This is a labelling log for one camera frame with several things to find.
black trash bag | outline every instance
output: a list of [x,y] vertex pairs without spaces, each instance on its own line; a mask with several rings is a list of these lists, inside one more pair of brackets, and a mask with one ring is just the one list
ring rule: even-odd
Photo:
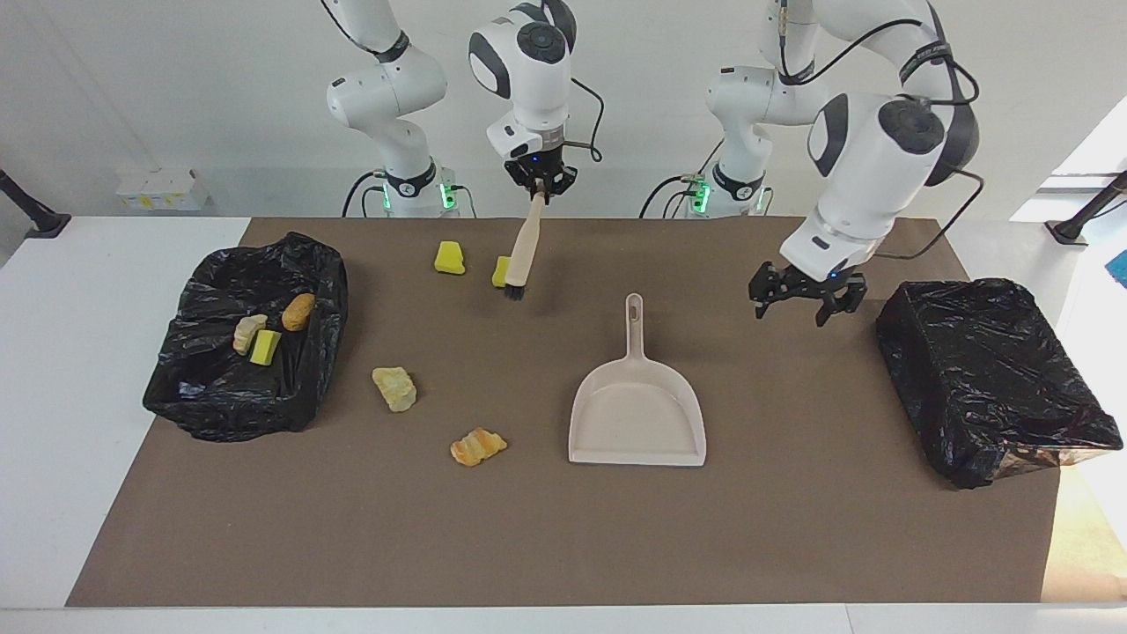
[[[307,292],[317,295],[309,327],[286,332],[282,311]],[[269,367],[231,348],[239,320],[259,313],[269,316],[267,330],[282,333]],[[347,319],[348,279],[336,249],[291,232],[261,248],[218,250],[180,294],[144,408],[202,440],[301,431],[328,390]]]
[[900,284],[877,341],[928,461],[960,489],[1122,449],[1033,295],[1010,279]]

cable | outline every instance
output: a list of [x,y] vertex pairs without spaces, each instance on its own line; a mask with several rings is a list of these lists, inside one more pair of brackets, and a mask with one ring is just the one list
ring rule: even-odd
[[595,117],[595,127],[591,130],[591,144],[587,149],[591,150],[591,160],[595,162],[603,162],[603,152],[601,152],[598,148],[595,146],[595,136],[598,135],[598,124],[603,123],[603,111],[606,109],[606,101],[603,100],[603,97],[598,92],[595,92],[594,90],[588,88],[584,82],[579,81],[574,77],[571,78],[571,83],[575,83],[579,88],[583,88],[584,90],[587,91],[588,95],[591,95],[598,101],[598,116]]
[[1127,203],[1127,199],[1121,199],[1118,203],[1116,203],[1113,206],[1109,206],[1108,208],[1101,211],[1100,213],[1097,213],[1095,215],[1092,216],[1092,220],[1095,220],[1097,217],[1103,217],[1104,215],[1111,213],[1112,211],[1121,207],[1124,205],[1124,203]]
[[356,181],[353,182],[352,188],[348,189],[348,195],[345,197],[345,206],[344,208],[340,209],[340,217],[348,217],[348,205],[352,204],[352,197],[356,195],[356,189],[360,189],[360,184],[363,182],[364,180],[367,180],[369,178],[381,178],[382,176],[383,171],[376,169],[373,171],[365,171],[363,176],[357,178]]
[[337,16],[335,16],[332,14],[332,9],[329,9],[329,6],[325,2],[325,0],[321,0],[321,6],[325,7],[325,11],[327,14],[329,14],[330,18],[332,18],[332,24],[337,25],[337,28],[340,29],[341,35],[344,35],[345,37],[348,38],[348,42],[352,42],[353,44],[355,44],[356,46],[358,46],[361,51],[364,51],[365,53],[371,53],[373,55],[378,55],[379,54],[378,51],[373,51],[373,50],[369,48],[367,46],[361,44],[360,42],[356,42],[355,39],[353,39],[353,36],[348,35],[348,32],[345,30],[345,27],[343,27],[340,25],[340,20],[338,20]]
[[708,158],[704,159],[704,162],[701,163],[701,168],[696,170],[696,173],[704,176],[704,168],[708,167],[708,163],[709,161],[712,160],[712,157],[715,157],[716,153],[720,151],[720,145],[722,144],[724,144],[724,136],[720,136],[720,141],[716,144],[715,148],[712,148],[712,151],[709,152]]
[[[786,6],[787,6],[787,3],[783,2],[783,8],[786,8]],[[811,82],[816,81],[819,77],[822,77],[827,70],[834,68],[834,64],[836,64],[837,62],[842,61],[842,59],[845,55],[850,54],[850,52],[852,52],[853,48],[857,48],[858,46],[860,46],[861,44],[863,44],[866,39],[872,37],[873,35],[877,35],[878,33],[880,33],[880,32],[882,32],[885,29],[891,28],[894,26],[900,26],[900,25],[912,25],[912,26],[920,26],[920,27],[922,27],[923,23],[920,21],[920,20],[911,19],[911,18],[900,18],[898,20],[887,21],[887,23],[885,23],[885,24],[882,24],[882,25],[873,28],[869,33],[866,33],[864,35],[862,35],[861,37],[859,37],[857,41],[854,41],[852,44],[850,44],[849,46],[846,46],[844,51],[842,51],[841,53],[837,53],[836,57],[834,57],[833,60],[829,60],[829,63],[826,64],[825,66],[823,66],[822,70],[819,70],[818,72],[811,74],[810,77],[808,77],[806,79],[801,79],[801,80],[795,79],[795,75],[790,73],[790,69],[787,68],[787,36],[786,35],[780,35],[779,36],[779,57],[782,61],[782,78],[784,80],[787,80],[787,82],[789,82],[791,86],[806,86],[807,83],[811,83]],[[784,23],[780,24],[780,28],[784,28]]]
[[967,78],[967,81],[970,82],[970,87],[974,88],[975,91],[973,95],[970,95],[970,97],[967,97],[966,99],[928,99],[928,101],[935,106],[969,106],[970,104],[975,102],[975,100],[978,99],[978,95],[982,93],[982,90],[978,88],[978,80],[975,79],[973,74],[967,72],[967,69],[962,68],[959,64],[959,62],[950,57],[948,57],[946,61],[947,63],[951,64],[951,68],[958,71],[962,77]]
[[678,180],[681,180],[681,176],[671,176],[665,180],[658,182],[657,187],[654,187],[654,190],[650,191],[649,196],[646,197],[646,202],[642,203],[641,212],[638,214],[638,217],[646,217],[646,209],[649,208],[649,203],[654,202],[654,196],[656,196],[658,191],[664,189],[666,185],[669,185],[671,182],[676,182]]
[[673,204],[674,198],[677,196],[681,196],[682,203],[685,202],[685,198],[692,193],[692,189],[685,189],[684,191],[675,191],[672,196],[669,196],[669,199],[665,200],[665,208],[662,209],[662,220],[667,217],[675,218],[677,216],[677,209],[681,208],[681,203],[677,203],[677,206],[673,207],[673,215],[669,215],[669,205]]
[[939,242],[939,240],[947,234],[947,230],[950,229],[959,220],[959,216],[962,215],[962,212],[966,211],[968,206],[970,206],[970,203],[975,202],[975,198],[978,197],[978,194],[983,193],[983,187],[986,186],[986,180],[982,176],[978,176],[977,173],[973,173],[970,171],[964,171],[961,169],[953,167],[951,168],[951,171],[953,171],[955,173],[960,173],[962,176],[966,176],[967,178],[971,178],[978,182],[978,186],[975,187],[975,193],[970,194],[970,197],[967,198],[967,202],[962,203],[962,206],[959,207],[959,211],[956,211],[955,215],[952,215],[951,218],[947,221],[947,224],[944,224],[943,227],[939,230],[939,233],[935,233],[935,236],[932,238],[930,242],[928,242],[928,245],[920,249],[916,253],[897,255],[891,252],[878,252],[876,253],[876,257],[885,257],[888,259],[915,259],[921,255],[931,250],[931,247],[935,245]]
[[452,191],[465,191],[465,195],[470,197],[470,213],[473,214],[473,217],[477,217],[478,207],[473,204],[473,191],[471,191],[465,185],[454,185],[450,189]]
[[360,195],[360,211],[364,214],[364,217],[367,217],[367,195],[372,191],[380,191],[382,194],[383,187],[375,185],[374,187],[364,189],[364,191]]

sponge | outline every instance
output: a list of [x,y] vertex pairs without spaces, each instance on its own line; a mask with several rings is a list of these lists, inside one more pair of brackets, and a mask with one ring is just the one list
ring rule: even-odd
[[497,268],[494,268],[494,285],[498,288],[505,287],[505,274],[508,273],[509,259],[507,255],[497,256]]
[[440,273],[451,273],[461,275],[465,273],[465,264],[462,259],[462,244],[453,240],[443,240],[438,243],[438,255],[434,258],[434,269]]
[[250,363],[258,366],[269,366],[274,363],[274,352],[278,349],[282,333],[277,331],[258,331],[255,348],[250,351]]

dustpan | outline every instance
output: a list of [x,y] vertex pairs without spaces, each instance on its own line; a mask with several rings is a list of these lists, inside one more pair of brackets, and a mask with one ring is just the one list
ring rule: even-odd
[[642,300],[627,296],[627,356],[595,368],[571,407],[573,463],[699,467],[704,421],[696,394],[676,370],[646,358]]

black stand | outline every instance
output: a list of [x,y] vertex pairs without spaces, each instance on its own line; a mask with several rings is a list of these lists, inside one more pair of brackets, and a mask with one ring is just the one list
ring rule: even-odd
[[1077,211],[1076,215],[1064,222],[1046,222],[1045,226],[1048,227],[1049,233],[1053,233],[1056,241],[1062,244],[1088,245],[1084,238],[1080,236],[1080,232],[1084,230],[1084,224],[1088,224],[1089,220],[1095,217],[1103,207],[1108,206],[1108,203],[1116,199],[1124,191],[1127,191],[1127,171],[1116,176],[1116,179],[1104,187],[1102,191],[1095,194],[1095,197],[1085,204],[1084,208]]
[[35,223],[35,229],[25,235],[27,238],[54,238],[70,222],[71,215],[69,213],[55,213],[47,205],[33,198],[2,169],[0,169],[0,190],[7,194],[19,208],[24,209],[24,213]]

